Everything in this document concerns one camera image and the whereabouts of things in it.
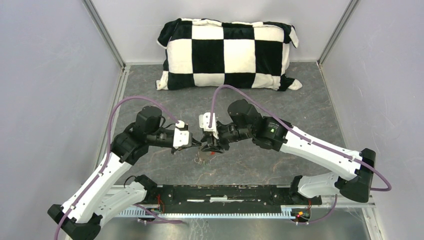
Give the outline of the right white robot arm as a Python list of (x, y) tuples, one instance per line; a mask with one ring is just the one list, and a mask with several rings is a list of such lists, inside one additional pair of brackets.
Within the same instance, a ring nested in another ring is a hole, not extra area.
[(311, 136), (282, 119), (262, 116), (245, 99), (231, 103), (227, 109), (231, 122), (223, 124), (214, 114), (199, 116), (203, 137), (203, 152), (224, 153), (230, 144), (251, 139), (261, 149), (292, 154), (318, 164), (330, 172), (315, 176), (298, 175), (291, 182), (289, 199), (302, 204), (321, 195), (340, 194), (367, 203), (370, 197), (375, 166), (375, 151), (339, 147)]

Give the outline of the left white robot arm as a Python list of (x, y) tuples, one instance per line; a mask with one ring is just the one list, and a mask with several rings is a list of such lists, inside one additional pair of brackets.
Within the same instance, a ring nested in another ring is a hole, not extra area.
[(179, 121), (171, 130), (163, 127), (164, 122), (160, 108), (144, 107), (135, 122), (115, 136), (111, 151), (81, 188), (63, 204), (53, 204), (48, 209), (48, 215), (70, 238), (93, 240), (110, 219), (126, 208), (156, 200), (158, 185), (144, 174), (111, 198), (104, 198), (115, 182), (148, 153), (150, 146), (169, 148), (172, 154), (201, 146), (186, 123)]

